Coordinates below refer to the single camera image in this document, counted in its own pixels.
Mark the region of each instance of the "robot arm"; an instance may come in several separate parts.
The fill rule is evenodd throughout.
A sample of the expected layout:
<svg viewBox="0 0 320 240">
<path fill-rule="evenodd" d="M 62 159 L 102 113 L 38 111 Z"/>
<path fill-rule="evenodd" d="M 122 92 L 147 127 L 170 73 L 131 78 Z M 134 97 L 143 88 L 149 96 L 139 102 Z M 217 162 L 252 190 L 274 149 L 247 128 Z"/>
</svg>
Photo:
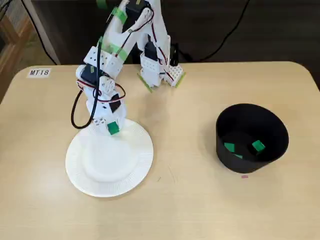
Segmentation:
<svg viewBox="0 0 320 240">
<path fill-rule="evenodd" d="M 139 15 L 135 23 L 123 32 L 128 6 L 138 10 Z M 171 40 L 162 17 L 160 0 L 141 0 L 139 3 L 135 0 L 122 0 L 112 14 L 103 35 L 100 56 L 97 55 L 98 48 L 91 47 L 84 58 L 86 65 L 81 65 L 76 70 L 77 84 L 87 96 L 89 112 L 93 111 L 95 96 L 98 94 L 93 122 L 96 126 L 107 129 L 111 135 L 122 128 L 127 113 L 123 102 L 126 93 L 119 85 L 123 94 L 116 91 L 115 79 L 136 43 L 142 51 L 140 76 L 150 87 L 158 87 L 162 80 L 175 86 L 183 75 L 179 65 L 170 66 Z M 98 93 L 95 92 L 97 58 L 100 59 L 102 75 L 99 78 Z"/>
</svg>

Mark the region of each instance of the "black bowl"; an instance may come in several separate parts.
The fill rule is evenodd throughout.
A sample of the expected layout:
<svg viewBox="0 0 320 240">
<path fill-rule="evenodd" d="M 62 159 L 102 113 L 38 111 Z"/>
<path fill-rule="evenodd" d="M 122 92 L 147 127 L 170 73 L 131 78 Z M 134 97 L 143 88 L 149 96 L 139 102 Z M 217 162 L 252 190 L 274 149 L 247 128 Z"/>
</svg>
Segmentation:
<svg viewBox="0 0 320 240">
<path fill-rule="evenodd" d="M 279 159 L 288 145 L 283 122 L 261 106 L 232 105 L 216 121 L 216 153 L 227 168 L 237 173 L 252 173 Z"/>
</svg>

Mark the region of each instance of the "paper plate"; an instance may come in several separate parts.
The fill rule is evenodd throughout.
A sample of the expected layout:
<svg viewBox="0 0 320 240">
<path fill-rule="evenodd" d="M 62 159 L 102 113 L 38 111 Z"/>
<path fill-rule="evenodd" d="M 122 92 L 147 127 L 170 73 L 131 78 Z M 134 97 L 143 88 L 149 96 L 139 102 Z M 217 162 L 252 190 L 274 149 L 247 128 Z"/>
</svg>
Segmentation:
<svg viewBox="0 0 320 240">
<path fill-rule="evenodd" d="M 66 153 L 65 169 L 72 184 L 94 197 L 114 197 L 136 187 L 148 174 L 154 147 L 148 132 L 126 119 L 110 136 L 95 124 L 82 129 Z"/>
</svg>

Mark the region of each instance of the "green cube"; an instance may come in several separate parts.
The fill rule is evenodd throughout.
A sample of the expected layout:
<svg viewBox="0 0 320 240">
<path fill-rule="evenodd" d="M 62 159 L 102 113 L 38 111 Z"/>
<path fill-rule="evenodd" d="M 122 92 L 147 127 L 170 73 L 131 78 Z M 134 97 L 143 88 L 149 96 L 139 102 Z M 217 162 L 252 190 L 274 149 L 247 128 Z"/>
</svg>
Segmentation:
<svg viewBox="0 0 320 240">
<path fill-rule="evenodd" d="M 257 150 L 257 152 L 261 152 L 263 149 L 265 149 L 265 145 L 260 141 L 257 140 L 254 143 L 252 143 L 252 146 Z"/>
<path fill-rule="evenodd" d="M 228 149 L 230 152 L 234 153 L 235 152 L 235 145 L 233 143 L 228 143 L 225 142 L 224 146 L 226 147 L 226 149 Z"/>
<path fill-rule="evenodd" d="M 242 155 L 235 154 L 235 153 L 234 153 L 234 155 L 236 155 L 238 158 L 241 158 L 241 159 L 243 158 Z"/>
<path fill-rule="evenodd" d="M 116 134 L 120 131 L 119 126 L 115 121 L 107 124 L 107 127 L 111 135 Z"/>
</svg>

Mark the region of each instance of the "table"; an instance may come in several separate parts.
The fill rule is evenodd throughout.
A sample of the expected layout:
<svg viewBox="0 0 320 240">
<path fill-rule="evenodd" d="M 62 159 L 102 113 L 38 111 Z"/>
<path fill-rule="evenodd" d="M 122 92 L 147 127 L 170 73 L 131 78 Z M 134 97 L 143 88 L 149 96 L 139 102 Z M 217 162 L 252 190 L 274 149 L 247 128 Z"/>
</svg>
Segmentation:
<svg viewBox="0 0 320 240">
<path fill-rule="evenodd" d="M 127 117 L 149 132 L 154 160 L 115 198 L 81 193 L 65 171 L 77 66 L 52 66 L 49 78 L 19 72 L 0 105 L 1 239 L 318 240 L 320 93 L 310 73 L 293 62 L 182 66 L 177 89 L 153 93 L 139 66 L 120 73 Z M 216 119 L 237 103 L 268 108 L 289 132 L 286 154 L 248 178 L 215 152 Z M 77 123 L 88 117 L 83 97 Z"/>
</svg>

